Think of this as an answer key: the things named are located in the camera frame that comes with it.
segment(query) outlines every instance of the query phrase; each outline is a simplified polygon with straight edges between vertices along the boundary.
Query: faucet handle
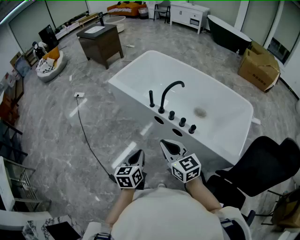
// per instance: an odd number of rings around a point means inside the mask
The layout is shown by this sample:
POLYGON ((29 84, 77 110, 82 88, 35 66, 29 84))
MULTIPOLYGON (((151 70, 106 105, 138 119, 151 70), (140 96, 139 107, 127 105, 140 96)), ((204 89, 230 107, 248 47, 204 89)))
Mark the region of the faucet handle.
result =
POLYGON ((180 122, 179 122, 179 126, 184 127, 185 124, 186 124, 186 119, 185 118, 181 118, 180 122))
POLYGON ((169 119, 170 120, 174 120, 174 115, 175 115, 175 112, 174 111, 170 111, 169 119))
POLYGON ((150 97, 150 107, 154 107, 155 104, 153 103, 153 91, 149 91, 149 97, 150 97))
POLYGON ((195 132, 196 128, 197 128, 196 125, 193 124, 193 125, 189 128, 188 132, 189 132, 190 134, 193 134, 193 133, 195 132))

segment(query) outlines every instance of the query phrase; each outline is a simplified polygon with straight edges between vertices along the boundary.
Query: freestanding bathtub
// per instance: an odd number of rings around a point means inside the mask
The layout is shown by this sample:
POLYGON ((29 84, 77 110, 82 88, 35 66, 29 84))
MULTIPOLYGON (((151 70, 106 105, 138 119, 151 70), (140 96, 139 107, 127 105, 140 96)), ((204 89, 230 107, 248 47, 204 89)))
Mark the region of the freestanding bathtub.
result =
POLYGON ((207 17, 214 41, 235 53, 244 54, 246 48, 251 44, 251 39, 223 20, 213 15, 207 17))
POLYGON ((253 108, 214 78, 160 52, 148 51, 113 76, 109 84, 132 118, 145 127, 151 126, 149 131, 161 139, 183 143, 206 170, 224 169, 238 162, 253 108), (185 87, 171 88, 165 97, 165 112, 159 114, 163 91, 178 80, 185 87), (153 91, 154 107, 150 107, 149 90, 153 91), (175 111, 174 120, 168 118, 170 111, 175 111), (183 117, 187 121, 180 127, 183 117), (193 124, 197 129, 190 134, 193 124))

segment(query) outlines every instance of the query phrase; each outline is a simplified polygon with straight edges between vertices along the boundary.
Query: white bathtub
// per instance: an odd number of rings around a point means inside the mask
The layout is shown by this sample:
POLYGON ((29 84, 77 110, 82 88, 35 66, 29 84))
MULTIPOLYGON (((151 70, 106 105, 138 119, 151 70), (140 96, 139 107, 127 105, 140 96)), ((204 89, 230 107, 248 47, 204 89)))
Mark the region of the white bathtub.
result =
POLYGON ((205 73, 160 52, 148 51, 119 71, 109 84, 128 114, 144 126, 152 125, 150 131, 160 138, 182 142, 207 170, 230 167, 241 157, 253 107, 205 73), (167 93, 165 112, 159 114, 162 93, 174 81, 183 81, 185 87, 176 85, 167 93), (153 91, 153 108, 149 90, 153 91), (196 116, 195 108, 204 110, 206 116, 196 116), (175 111, 174 120, 168 119, 170 111, 175 111), (164 124, 158 123, 155 116, 164 124), (182 117, 187 119, 184 127, 179 126, 182 117), (188 129, 193 124, 197 129, 190 134, 188 129), (182 136, 176 135, 173 129, 182 136))

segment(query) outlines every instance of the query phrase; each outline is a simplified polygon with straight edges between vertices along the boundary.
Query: countertop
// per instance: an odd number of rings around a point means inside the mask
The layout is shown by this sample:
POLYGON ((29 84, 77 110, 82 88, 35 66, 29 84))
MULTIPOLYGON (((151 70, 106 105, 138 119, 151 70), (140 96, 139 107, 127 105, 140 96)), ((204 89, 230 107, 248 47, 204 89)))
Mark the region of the countertop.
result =
POLYGON ((195 5, 195 4, 193 5, 188 2, 171 2, 171 5, 179 6, 179 7, 183 7, 183 8, 190 8, 190 9, 201 11, 201 12, 208 12, 210 10, 207 7, 202 7, 200 5, 195 5))
POLYGON ((55 240, 54 237, 48 232, 46 226, 52 226, 63 222, 69 223, 75 232, 78 233, 80 236, 78 240, 82 239, 84 231, 77 224, 76 220, 70 215, 49 218, 45 220, 27 221, 23 228, 22 234, 26 240, 55 240))
POLYGON ((81 37, 81 38, 88 38, 88 39, 92 39, 92 40, 96 40, 97 37, 99 37, 101 34, 113 29, 113 28, 116 28, 117 25, 112 25, 112 24, 106 24, 105 25, 105 28, 103 28, 102 30, 98 31, 98 32, 95 32, 95 33, 85 33, 85 31, 91 29, 92 27, 95 27, 95 26, 100 26, 102 27, 101 24, 99 23, 96 23, 96 24, 93 24, 85 29, 83 29, 82 31, 78 32, 77 33, 77 36, 78 37, 81 37))

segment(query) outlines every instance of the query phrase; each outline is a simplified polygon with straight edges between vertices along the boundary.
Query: black tub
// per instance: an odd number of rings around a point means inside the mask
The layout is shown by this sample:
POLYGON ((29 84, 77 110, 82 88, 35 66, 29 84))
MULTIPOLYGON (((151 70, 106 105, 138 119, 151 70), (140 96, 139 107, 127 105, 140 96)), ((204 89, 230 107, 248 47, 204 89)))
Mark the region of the black tub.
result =
POLYGON ((243 54, 250 45, 251 39, 223 20, 213 15, 207 17, 214 41, 235 53, 243 54))

